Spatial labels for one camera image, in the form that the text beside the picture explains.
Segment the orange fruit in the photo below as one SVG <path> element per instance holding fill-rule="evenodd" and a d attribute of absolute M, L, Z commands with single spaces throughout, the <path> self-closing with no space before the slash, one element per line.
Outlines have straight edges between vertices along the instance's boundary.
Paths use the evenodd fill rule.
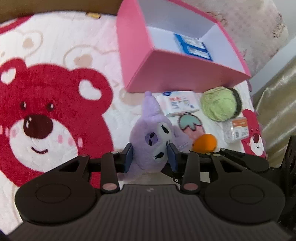
<path fill-rule="evenodd" d="M 216 147 L 216 137 L 212 134 L 203 134 L 194 141 L 192 150 L 198 153 L 206 154 L 207 152 L 213 152 Z"/>

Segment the blue package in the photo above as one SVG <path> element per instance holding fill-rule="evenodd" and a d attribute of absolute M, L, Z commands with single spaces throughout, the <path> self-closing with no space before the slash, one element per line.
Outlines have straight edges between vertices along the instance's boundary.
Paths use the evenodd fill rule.
<path fill-rule="evenodd" d="M 190 38 L 184 35 L 179 35 L 176 33 L 175 36 L 182 50 L 186 54 L 198 56 L 200 58 L 213 61 L 204 43 L 200 42 L 197 39 Z"/>

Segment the open box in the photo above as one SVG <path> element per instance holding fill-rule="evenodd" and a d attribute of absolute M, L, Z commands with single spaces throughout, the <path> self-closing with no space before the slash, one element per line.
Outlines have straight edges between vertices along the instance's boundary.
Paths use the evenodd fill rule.
<path fill-rule="evenodd" d="M 182 1 L 123 0 L 116 24 L 123 82 L 129 92 L 202 93 L 250 78 L 223 26 Z M 200 39 L 213 62 L 183 53 L 174 33 Z"/>

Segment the brown wooden surface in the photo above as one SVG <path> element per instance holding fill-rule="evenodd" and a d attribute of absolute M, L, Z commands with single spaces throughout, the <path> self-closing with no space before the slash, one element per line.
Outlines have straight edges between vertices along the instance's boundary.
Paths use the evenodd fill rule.
<path fill-rule="evenodd" d="M 116 15 L 122 0 L 0 0 L 0 23 L 34 13 L 75 10 Z"/>

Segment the bear ear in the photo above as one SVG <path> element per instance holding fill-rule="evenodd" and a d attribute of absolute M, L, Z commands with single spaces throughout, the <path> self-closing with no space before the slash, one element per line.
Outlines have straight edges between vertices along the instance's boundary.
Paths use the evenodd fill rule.
<path fill-rule="evenodd" d="M 15 58 L 5 62 L 0 67 L 0 84 L 11 84 L 15 80 L 17 74 L 26 68 L 27 66 L 25 62 L 20 58 Z"/>
<path fill-rule="evenodd" d="M 88 105 L 94 104 L 99 107 L 97 111 L 105 113 L 113 99 L 112 89 L 105 76 L 93 69 L 75 69 L 71 73 L 79 95 L 88 101 Z"/>

